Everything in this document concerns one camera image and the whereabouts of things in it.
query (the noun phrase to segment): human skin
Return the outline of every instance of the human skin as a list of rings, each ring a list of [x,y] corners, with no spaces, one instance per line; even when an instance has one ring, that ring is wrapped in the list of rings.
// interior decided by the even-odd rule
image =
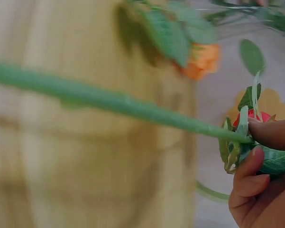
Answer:
[[[249,118],[249,131],[260,144],[285,150],[285,120]],[[285,174],[272,182],[267,174],[256,176],[263,160],[263,150],[256,147],[234,176],[229,209],[240,228],[285,228]]]

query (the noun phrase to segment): green floral stem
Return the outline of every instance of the green floral stem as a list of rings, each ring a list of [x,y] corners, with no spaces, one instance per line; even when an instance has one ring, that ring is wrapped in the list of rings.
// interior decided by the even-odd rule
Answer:
[[[141,102],[126,94],[107,91],[75,80],[23,70],[4,63],[0,63],[0,83],[193,133],[241,143],[253,143],[250,137],[165,110],[154,104]]]

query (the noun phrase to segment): orange rose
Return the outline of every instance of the orange rose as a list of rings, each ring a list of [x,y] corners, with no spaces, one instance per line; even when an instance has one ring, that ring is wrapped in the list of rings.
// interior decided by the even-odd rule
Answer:
[[[180,71],[188,77],[200,80],[207,73],[215,73],[221,57],[221,47],[218,44],[192,44],[191,58],[186,69]]]

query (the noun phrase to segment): green leaf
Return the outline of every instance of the green leaf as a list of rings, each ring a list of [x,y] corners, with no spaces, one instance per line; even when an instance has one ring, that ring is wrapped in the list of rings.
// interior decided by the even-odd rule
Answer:
[[[186,67],[190,56],[191,42],[187,39],[180,23],[171,21],[172,28],[172,54],[174,59],[182,67]]]
[[[186,35],[192,43],[208,45],[217,40],[215,27],[200,17],[193,7],[177,1],[169,1],[167,7],[169,11],[175,13],[177,20],[182,22]]]
[[[232,124],[230,117],[226,117],[225,121],[222,124],[222,128],[232,131]],[[224,163],[228,162],[228,156],[229,156],[229,141],[224,139],[219,139],[219,151],[221,159]]]
[[[248,106],[244,106],[240,111],[239,124],[236,133],[246,136],[248,134]]]
[[[81,104],[76,101],[71,101],[71,100],[60,100],[60,105],[61,107],[65,109],[70,109],[70,110],[76,110],[76,109],[81,109],[81,108],[86,107],[86,105],[84,104]]]
[[[261,94],[261,84],[258,83],[257,85],[257,100],[260,98]],[[239,105],[238,105],[238,110],[240,111],[243,106],[248,106],[248,109],[250,110],[253,108],[253,101],[252,101],[252,86],[249,86],[243,95]]]
[[[255,76],[259,70],[261,70],[261,74],[264,72],[265,59],[255,43],[248,39],[242,40],[240,42],[240,55],[251,75]]]
[[[159,10],[140,11],[147,22],[147,33],[158,50],[168,57],[172,55],[171,24],[165,14]]]
[[[278,175],[285,172],[285,151],[274,150],[261,146],[265,152],[265,160],[260,172]]]

